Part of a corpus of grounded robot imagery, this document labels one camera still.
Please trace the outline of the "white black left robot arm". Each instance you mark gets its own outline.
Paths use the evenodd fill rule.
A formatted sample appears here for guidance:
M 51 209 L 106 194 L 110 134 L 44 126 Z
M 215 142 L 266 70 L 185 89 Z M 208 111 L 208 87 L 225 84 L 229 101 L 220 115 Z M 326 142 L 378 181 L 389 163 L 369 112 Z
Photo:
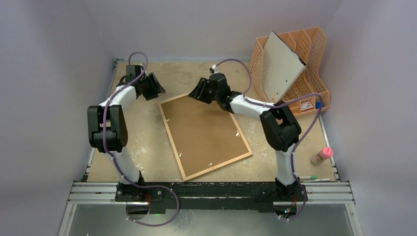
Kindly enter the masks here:
M 110 159 L 119 176 L 120 192 L 127 190 L 134 201 L 144 199 L 148 187 L 127 149 L 124 110 L 139 96 L 151 100 L 164 92 L 155 75 L 146 73 L 146 67 L 129 64 L 110 97 L 87 109 L 89 144 Z

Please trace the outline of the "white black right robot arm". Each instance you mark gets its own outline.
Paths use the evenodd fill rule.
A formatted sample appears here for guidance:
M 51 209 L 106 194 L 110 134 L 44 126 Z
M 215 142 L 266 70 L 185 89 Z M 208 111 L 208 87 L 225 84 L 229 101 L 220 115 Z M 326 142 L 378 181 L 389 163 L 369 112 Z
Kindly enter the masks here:
M 240 114 L 261 123 L 269 146 L 275 151 L 277 161 L 276 193 L 282 200 L 290 199 L 299 186 L 296 174 L 294 148 L 299 141 L 301 127 L 284 102 L 264 103 L 231 90 L 222 73 L 201 78 L 189 97 L 219 107 L 232 114 Z

